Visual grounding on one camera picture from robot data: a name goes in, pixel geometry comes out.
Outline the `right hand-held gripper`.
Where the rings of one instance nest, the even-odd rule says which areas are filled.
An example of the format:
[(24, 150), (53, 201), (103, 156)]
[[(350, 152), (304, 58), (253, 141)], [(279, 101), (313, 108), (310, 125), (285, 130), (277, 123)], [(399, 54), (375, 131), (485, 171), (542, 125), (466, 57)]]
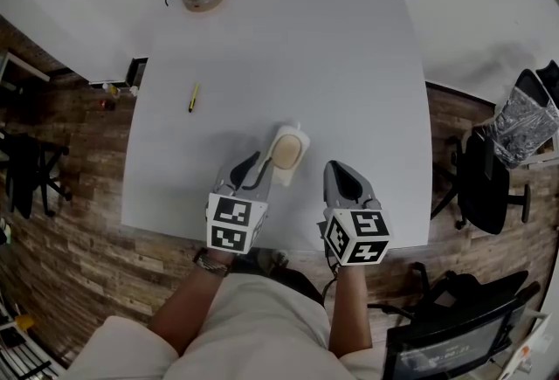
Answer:
[(321, 238), (341, 266), (379, 264), (391, 241), (390, 221), (370, 182), (347, 164), (331, 160), (323, 171)]

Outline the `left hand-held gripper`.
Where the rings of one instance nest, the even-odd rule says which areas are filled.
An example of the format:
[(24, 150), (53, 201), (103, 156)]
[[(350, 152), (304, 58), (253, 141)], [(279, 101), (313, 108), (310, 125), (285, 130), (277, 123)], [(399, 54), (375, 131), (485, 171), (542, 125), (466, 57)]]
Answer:
[(232, 160), (218, 171), (206, 204), (207, 246), (247, 254), (260, 234), (268, 210), (273, 160), (256, 167), (260, 152)]

